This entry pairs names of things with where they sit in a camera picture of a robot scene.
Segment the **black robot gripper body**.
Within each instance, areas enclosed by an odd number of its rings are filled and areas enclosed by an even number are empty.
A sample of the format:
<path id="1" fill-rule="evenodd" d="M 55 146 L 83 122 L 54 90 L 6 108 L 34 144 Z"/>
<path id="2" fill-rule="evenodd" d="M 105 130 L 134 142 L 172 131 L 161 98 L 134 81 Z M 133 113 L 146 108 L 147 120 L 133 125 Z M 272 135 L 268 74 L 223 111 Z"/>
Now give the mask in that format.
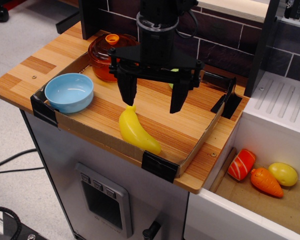
<path id="1" fill-rule="evenodd" d="M 122 68 L 134 73 L 137 80 L 173 84 L 189 81 L 189 88 L 197 88 L 203 63 L 175 48 L 174 43 L 183 14 L 184 11 L 139 11 L 136 24 L 140 44 L 109 50 L 110 73 L 117 78 L 117 70 Z"/>

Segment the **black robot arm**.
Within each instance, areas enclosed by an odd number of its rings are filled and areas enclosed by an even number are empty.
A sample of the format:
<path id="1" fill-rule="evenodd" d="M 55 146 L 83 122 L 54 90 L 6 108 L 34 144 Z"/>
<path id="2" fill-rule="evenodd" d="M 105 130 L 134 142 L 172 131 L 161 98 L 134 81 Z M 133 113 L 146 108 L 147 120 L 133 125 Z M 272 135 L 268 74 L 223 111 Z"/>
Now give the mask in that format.
<path id="1" fill-rule="evenodd" d="M 179 17 L 192 13 L 196 0 L 142 0 L 136 16 L 140 44 L 108 50 L 109 72 L 117 79 L 124 103 L 134 104 L 137 80 L 173 85 L 170 113 L 181 110 L 188 92 L 200 85 L 202 61 L 175 47 Z"/>

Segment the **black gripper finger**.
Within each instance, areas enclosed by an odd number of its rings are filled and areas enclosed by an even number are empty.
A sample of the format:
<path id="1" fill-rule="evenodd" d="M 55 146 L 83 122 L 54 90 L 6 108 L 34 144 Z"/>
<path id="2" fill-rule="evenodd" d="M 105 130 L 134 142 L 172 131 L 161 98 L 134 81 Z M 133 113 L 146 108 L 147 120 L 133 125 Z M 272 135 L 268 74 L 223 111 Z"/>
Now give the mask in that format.
<path id="1" fill-rule="evenodd" d="M 173 83 L 171 103 L 170 103 L 170 113 L 174 114 L 179 112 L 188 96 L 190 82 L 181 81 L 180 83 Z"/>
<path id="2" fill-rule="evenodd" d="M 123 68 L 117 70 L 117 84 L 122 100 L 133 106 L 137 94 L 137 76 Z"/>

